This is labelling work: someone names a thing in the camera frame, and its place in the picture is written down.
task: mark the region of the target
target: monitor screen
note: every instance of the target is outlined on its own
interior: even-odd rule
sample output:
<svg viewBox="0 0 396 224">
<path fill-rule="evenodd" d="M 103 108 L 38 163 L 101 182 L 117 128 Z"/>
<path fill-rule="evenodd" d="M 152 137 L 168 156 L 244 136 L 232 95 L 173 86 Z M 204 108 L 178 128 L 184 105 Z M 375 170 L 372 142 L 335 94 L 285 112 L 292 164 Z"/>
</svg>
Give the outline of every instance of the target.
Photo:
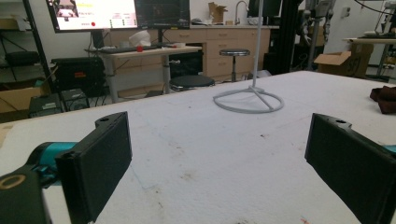
<svg viewBox="0 0 396 224">
<path fill-rule="evenodd" d="M 141 29 L 189 29 L 190 0 L 134 0 Z"/>
<path fill-rule="evenodd" d="M 263 0 L 262 15 L 264 17 L 276 17 L 279 15 L 282 0 Z M 248 17 L 259 17 L 260 0 L 249 0 Z"/>
<path fill-rule="evenodd" d="M 55 33 L 137 28 L 133 0 L 46 1 Z"/>
</svg>

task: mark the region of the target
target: black stool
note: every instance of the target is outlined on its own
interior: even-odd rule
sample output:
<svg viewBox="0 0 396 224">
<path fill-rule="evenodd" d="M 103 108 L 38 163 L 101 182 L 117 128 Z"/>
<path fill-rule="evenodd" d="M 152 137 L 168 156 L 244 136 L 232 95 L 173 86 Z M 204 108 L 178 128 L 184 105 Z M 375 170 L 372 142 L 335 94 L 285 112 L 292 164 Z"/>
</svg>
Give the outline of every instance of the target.
<svg viewBox="0 0 396 224">
<path fill-rule="evenodd" d="M 250 51 L 248 49 L 222 49 L 219 54 L 221 56 L 233 56 L 233 72 L 231 74 L 231 82 L 236 81 L 236 72 L 235 72 L 235 56 L 248 56 Z"/>
<path fill-rule="evenodd" d="M 199 87 L 215 85 L 215 80 L 210 77 L 195 75 L 174 77 L 169 81 L 170 88 L 174 91 L 188 91 Z"/>
</svg>

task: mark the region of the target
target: table surface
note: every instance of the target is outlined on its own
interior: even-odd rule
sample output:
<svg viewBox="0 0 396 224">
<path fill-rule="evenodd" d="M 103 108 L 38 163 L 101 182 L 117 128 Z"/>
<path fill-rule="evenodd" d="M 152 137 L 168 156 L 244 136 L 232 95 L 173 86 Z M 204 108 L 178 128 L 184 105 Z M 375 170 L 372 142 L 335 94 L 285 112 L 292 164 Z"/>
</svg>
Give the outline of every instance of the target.
<svg viewBox="0 0 396 224">
<path fill-rule="evenodd" d="M 179 53 L 189 53 L 195 52 L 201 47 L 192 47 L 186 46 L 183 48 L 161 48 L 161 49 L 147 49 L 142 52 L 132 51 L 132 52 L 124 52 L 124 53 L 116 53 L 116 54 L 101 54 L 104 58 L 110 59 L 129 59 L 129 58 L 140 58 L 140 57 L 150 57 L 150 56 L 165 56 Z"/>
<path fill-rule="evenodd" d="M 333 116 L 380 145 L 394 145 L 395 115 L 382 115 L 369 98 L 371 89 L 392 85 L 297 72 L 257 79 L 257 87 L 285 101 L 274 113 L 234 113 L 213 103 L 213 96 L 248 85 L 2 124 L 1 173 L 22 166 L 44 142 L 77 142 L 95 120 L 127 111 L 134 156 L 96 223 L 359 223 L 305 161 L 310 121 L 312 113 Z M 231 98 L 224 101 L 261 106 L 254 96 Z M 53 223 L 69 223 L 62 187 L 44 192 Z"/>
</svg>

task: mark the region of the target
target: dark cloth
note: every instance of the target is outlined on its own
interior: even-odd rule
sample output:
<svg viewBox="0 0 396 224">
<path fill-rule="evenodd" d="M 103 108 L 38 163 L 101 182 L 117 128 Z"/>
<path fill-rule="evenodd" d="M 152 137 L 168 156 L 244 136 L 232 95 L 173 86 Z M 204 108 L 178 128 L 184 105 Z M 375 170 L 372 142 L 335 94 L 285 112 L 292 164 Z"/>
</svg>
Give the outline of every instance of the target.
<svg viewBox="0 0 396 224">
<path fill-rule="evenodd" d="M 370 98 L 378 102 L 381 113 L 396 113 L 396 87 L 375 88 L 370 93 Z"/>
</svg>

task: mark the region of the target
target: wall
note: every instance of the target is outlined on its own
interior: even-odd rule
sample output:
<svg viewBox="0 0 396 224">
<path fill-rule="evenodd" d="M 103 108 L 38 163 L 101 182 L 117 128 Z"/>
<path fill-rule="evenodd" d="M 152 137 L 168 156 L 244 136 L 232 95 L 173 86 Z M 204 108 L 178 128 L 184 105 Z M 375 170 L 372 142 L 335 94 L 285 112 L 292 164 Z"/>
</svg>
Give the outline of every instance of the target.
<svg viewBox="0 0 396 224">
<path fill-rule="evenodd" d="M 205 20 L 208 17 L 208 3 L 215 2 L 218 5 L 227 6 L 228 10 L 224 14 L 225 21 L 233 21 L 235 14 L 235 6 L 238 0 L 190 0 L 191 17 Z M 361 1 L 364 4 L 381 8 L 382 2 L 379 1 Z M 54 58 L 66 57 L 85 57 L 87 53 L 84 51 L 90 45 L 90 33 L 73 33 L 73 34 L 55 34 L 50 21 L 45 0 L 31 0 L 33 13 L 35 15 L 36 26 L 39 30 L 41 41 L 46 52 L 47 60 L 50 62 Z M 343 6 L 351 7 L 350 16 L 341 19 L 341 8 Z M 304 8 L 304 2 L 300 4 L 300 8 Z M 243 4 L 238 8 L 238 17 L 242 24 L 247 24 L 247 12 L 244 10 Z M 345 37 L 361 36 L 364 31 L 373 30 L 375 28 L 378 13 L 369 9 L 361 8 L 360 5 L 353 0 L 338 0 L 334 7 L 334 17 L 332 19 L 332 27 L 330 41 L 325 48 L 327 52 L 334 52 L 347 49 L 348 44 L 342 40 Z"/>
</svg>

